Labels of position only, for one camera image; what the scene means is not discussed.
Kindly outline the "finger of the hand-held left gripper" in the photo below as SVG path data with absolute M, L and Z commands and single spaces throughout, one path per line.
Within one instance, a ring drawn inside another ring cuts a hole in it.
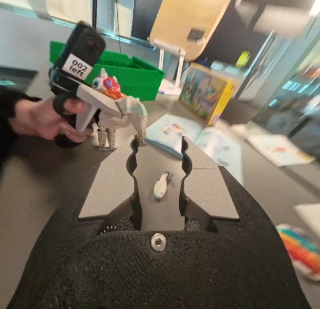
M 123 115 L 114 99 L 85 84 L 79 85 L 77 96 L 85 104 L 84 111 L 79 114 L 82 118 L 88 118 L 90 115 L 93 116 L 98 109 L 118 118 L 121 118 Z

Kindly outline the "person's left hand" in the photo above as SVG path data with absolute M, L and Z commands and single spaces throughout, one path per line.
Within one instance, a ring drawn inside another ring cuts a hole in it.
M 54 140 L 58 135 L 64 135 L 75 143 L 83 143 L 92 135 L 92 125 L 82 132 L 74 129 L 53 108 L 51 97 L 39 102 L 19 100 L 15 105 L 15 116 L 9 118 L 9 124 L 17 135 L 35 136 Z

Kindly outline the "white lego unicorn model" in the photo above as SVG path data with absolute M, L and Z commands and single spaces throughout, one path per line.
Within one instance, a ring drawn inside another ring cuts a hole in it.
M 101 109 L 96 111 L 94 119 L 98 126 L 98 148 L 106 151 L 115 150 L 117 129 L 129 125 L 132 125 L 137 132 L 138 144 L 144 145 L 148 114 L 140 99 L 122 93 L 117 78 L 109 76 L 104 67 L 93 80 L 92 88 L 113 99 L 122 113 L 122 117 L 117 118 Z

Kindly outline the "instruction booklet orange animal cover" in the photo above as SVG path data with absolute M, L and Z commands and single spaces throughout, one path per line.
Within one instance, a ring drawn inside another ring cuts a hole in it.
M 296 147 L 284 135 L 249 135 L 246 140 L 277 167 L 309 164 L 316 160 Z

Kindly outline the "small white lego leg piece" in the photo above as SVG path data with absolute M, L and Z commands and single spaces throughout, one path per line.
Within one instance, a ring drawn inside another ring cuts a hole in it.
M 153 188 L 153 198 L 155 201 L 159 202 L 166 195 L 168 184 L 173 176 L 173 173 L 165 171 L 156 181 Z

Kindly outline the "round rainbow lego assembly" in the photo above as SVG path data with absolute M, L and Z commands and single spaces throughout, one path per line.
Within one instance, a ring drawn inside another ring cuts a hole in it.
M 276 226 L 293 267 L 306 279 L 320 282 L 320 250 L 306 233 L 288 224 Z

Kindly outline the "instruction booklet yellow animal cover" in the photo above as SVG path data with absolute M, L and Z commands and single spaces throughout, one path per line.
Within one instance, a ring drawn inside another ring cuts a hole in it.
M 310 229 L 320 237 L 320 204 L 299 204 L 294 209 Z

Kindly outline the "open light blue instruction booklet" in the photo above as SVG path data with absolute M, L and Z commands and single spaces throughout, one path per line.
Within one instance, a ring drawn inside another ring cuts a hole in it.
M 194 120 L 165 114 L 146 129 L 145 141 L 182 159 L 183 136 L 243 185 L 242 147 L 218 127 L 203 127 Z

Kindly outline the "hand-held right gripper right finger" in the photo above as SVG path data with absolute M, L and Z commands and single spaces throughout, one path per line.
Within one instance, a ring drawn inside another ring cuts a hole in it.
M 215 220 L 237 223 L 240 220 L 225 180 L 216 164 L 188 137 L 182 137 L 182 170 L 179 211 L 185 226 L 195 221 L 209 230 Z

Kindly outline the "beige wooden chair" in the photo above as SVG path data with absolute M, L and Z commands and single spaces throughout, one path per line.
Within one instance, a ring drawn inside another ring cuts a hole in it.
M 231 0 L 162 0 L 148 41 L 160 51 L 159 70 L 163 69 L 165 53 L 178 58 L 175 82 L 163 79 L 158 92 L 178 96 L 184 62 L 197 59 Z

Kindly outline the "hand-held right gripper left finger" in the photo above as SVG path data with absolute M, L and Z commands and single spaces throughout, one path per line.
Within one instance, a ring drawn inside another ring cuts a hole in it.
M 138 137 L 131 136 L 100 163 L 79 212 L 79 220 L 102 219 L 111 227 L 126 218 L 135 230 L 141 230 L 142 206 L 134 176 L 138 148 Z

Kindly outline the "yellow lego set box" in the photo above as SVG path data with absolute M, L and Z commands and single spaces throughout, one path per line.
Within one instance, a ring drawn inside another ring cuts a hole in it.
M 178 102 L 206 126 L 213 126 L 240 84 L 225 73 L 191 63 Z

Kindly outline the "person's left forearm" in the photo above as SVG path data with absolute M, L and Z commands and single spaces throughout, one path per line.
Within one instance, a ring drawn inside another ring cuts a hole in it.
M 0 166 L 10 154 L 10 150 L 18 138 L 10 126 L 9 119 L 15 117 L 15 106 L 20 100 L 28 100 L 31 102 L 39 102 L 39 97 L 29 96 L 25 93 L 9 88 L 0 87 Z

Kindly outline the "green plastic bin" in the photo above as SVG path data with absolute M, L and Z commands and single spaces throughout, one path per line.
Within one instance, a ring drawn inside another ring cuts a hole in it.
M 115 76 L 121 86 L 121 92 L 141 101 L 154 100 L 162 82 L 164 72 L 136 57 L 129 58 L 125 54 L 103 51 L 86 83 L 92 88 L 94 79 L 104 67 L 107 74 Z

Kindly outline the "black light stand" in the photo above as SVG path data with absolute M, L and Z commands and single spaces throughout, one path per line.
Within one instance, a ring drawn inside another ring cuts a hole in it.
M 92 27 L 97 29 L 97 11 L 98 11 L 98 0 L 92 0 Z

